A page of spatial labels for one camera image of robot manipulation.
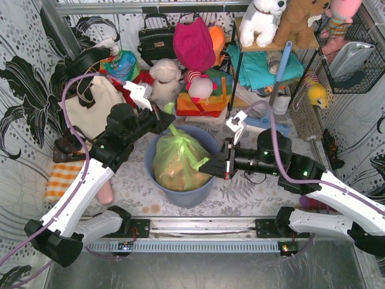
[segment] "bag of bread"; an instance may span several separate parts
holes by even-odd
[[[197,168],[207,161],[210,153],[187,132],[169,127],[170,132],[156,144],[153,160],[155,180],[173,191],[191,191],[205,185],[211,175],[198,172]]]

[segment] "floral wallpaper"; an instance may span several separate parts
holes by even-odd
[[[97,17],[72,24],[81,48],[95,44],[84,31]],[[44,201],[54,140],[65,128],[58,98],[67,77],[67,53],[42,10],[40,0],[0,1],[0,257],[26,239],[24,225],[39,219],[51,204]],[[35,255],[26,245],[0,269],[0,287],[31,272]]]

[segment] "wooden shelf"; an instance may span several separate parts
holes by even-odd
[[[237,33],[238,37],[241,35],[240,31],[239,31],[239,26],[241,26],[241,22],[242,22],[242,17],[236,17],[235,18],[236,33]],[[253,45],[251,45],[249,47],[242,47],[241,42],[240,42],[239,47],[241,48],[241,52],[283,50],[283,48],[285,47],[285,45],[276,45],[274,42],[272,44],[269,44],[266,47],[259,47],[257,45],[257,43],[255,42],[255,39],[257,36],[258,36],[258,34],[254,35]],[[315,38],[314,34],[312,34],[312,39],[310,41],[309,47],[306,47],[306,48],[300,48],[297,45],[297,38],[294,35],[291,35],[289,37],[289,40],[291,40],[293,42],[293,47],[292,47],[293,50],[296,50],[296,49],[318,49],[318,47],[319,47],[317,39]]]

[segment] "metal rail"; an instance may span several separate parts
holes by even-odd
[[[56,4],[59,15],[245,12],[250,0]]]

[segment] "plastic bag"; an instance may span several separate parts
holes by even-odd
[[[156,144],[153,161],[155,180],[173,191],[196,190],[212,177],[197,170],[210,157],[210,153],[185,131],[173,125],[170,125],[170,130]]]
[[[140,73],[140,67],[131,51],[121,50],[115,57],[100,62],[100,68],[109,74],[126,81],[132,81]]]

